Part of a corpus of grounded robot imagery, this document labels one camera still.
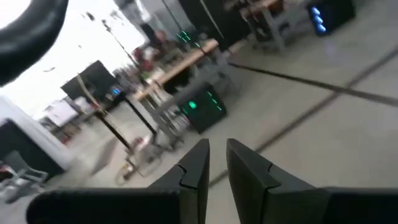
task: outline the computer monitor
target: computer monitor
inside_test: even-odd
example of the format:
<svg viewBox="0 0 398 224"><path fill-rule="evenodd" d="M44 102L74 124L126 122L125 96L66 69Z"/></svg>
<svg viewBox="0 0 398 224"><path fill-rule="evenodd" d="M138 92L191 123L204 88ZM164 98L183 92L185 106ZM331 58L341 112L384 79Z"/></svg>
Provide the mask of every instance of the computer monitor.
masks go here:
<svg viewBox="0 0 398 224"><path fill-rule="evenodd" d="M97 100L102 100L106 94L110 93L112 86L117 84L115 77L108 72L100 61L94 62L82 71L80 77L86 88L89 91L92 90L92 94ZM86 98L78 77L71 79L61 89L73 100L81 96Z"/></svg>

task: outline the concrete floor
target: concrete floor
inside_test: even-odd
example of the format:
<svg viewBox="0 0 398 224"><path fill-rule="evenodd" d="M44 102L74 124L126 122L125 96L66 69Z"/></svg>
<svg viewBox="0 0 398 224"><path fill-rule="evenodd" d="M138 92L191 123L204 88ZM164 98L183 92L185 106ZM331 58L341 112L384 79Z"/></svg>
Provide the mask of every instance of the concrete floor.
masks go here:
<svg viewBox="0 0 398 224"><path fill-rule="evenodd" d="M367 1L356 20L329 37L303 32L283 55L247 45L229 60L343 87L376 64L352 88L398 98L398 57L378 63L398 47L397 6L395 0ZM211 143L210 179L226 170L226 139L236 138L317 187L398 187L397 108L263 73L238 68L227 68L227 72L241 85L239 96L224 98L228 118L201 136L188 133L185 144L165 154L154 173L146 178L136 175L122 187L150 185L200 138L209 138ZM113 116L129 139L149 133L126 106ZM90 176L103 146L112 138L100 123L85 127L69 145L76 153L75 166L53 180L51 188L117 187L114 176L124 157L120 143L110 165ZM207 223L239 223L228 180L214 183L209 190Z"/></svg>

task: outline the floor line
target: floor line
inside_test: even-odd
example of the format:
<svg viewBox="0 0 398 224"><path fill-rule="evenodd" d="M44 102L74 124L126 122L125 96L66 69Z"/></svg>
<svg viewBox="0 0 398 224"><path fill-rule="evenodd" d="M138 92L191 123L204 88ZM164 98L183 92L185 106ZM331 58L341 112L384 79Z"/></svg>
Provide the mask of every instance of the floor line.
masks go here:
<svg viewBox="0 0 398 224"><path fill-rule="evenodd" d="M371 93L365 93L365 92L350 89L350 88L354 87L355 85L357 85L359 82L365 80L366 78L368 78L369 76L374 74L375 71L382 68L386 63L391 61L397 55L398 55L398 46L395 47L394 50L392 50L391 52L389 52L388 54L386 54L385 56L380 58L378 61L376 61L375 63L370 65L369 67L366 67L362 72L359 72L358 75L356 75L355 78L353 78L350 82L348 82L344 87L334 86L334 85L330 85L327 83L322 83L322 82L318 82L318 81L314 81L314 80L306 80L303 78L291 77L289 75L284 75L284 74L280 74L280 73L267 71L268 75L273 75L273 76L280 77L280 78L285 78L285 79L289 79L289 80L293 80L293 81L297 81L297 82L302 82L302 83L306 83L309 85L318 85L318 87L320 87L320 88L326 88L326 89L332 90L333 94L326 97L321 102L317 103L315 106L310 108L304 114L300 115L295 121L288 124L285 128L280 130L272 138L268 139L264 144L261 144L259 147L257 147L255 149L255 151L257 153L262 153L268 147L275 144L277 141L282 139L284 136L286 136L288 133L293 131L295 128L299 127L305 121L307 121L311 117L315 116L317 113L319 113L321 110L325 109L327 106L331 105L343 93L361 97L361 98L368 99L368 100L371 99L372 101L384 103L384 104L391 105L391 106L394 106L394 105L398 106L398 99L389 98L389 97L381 96L381 95L374 95ZM220 174L218 174L215 178L210 180L209 189L213 188L214 186L219 184L221 181L223 181L227 177L228 177L228 170L226 169L226 170L222 171Z"/></svg>

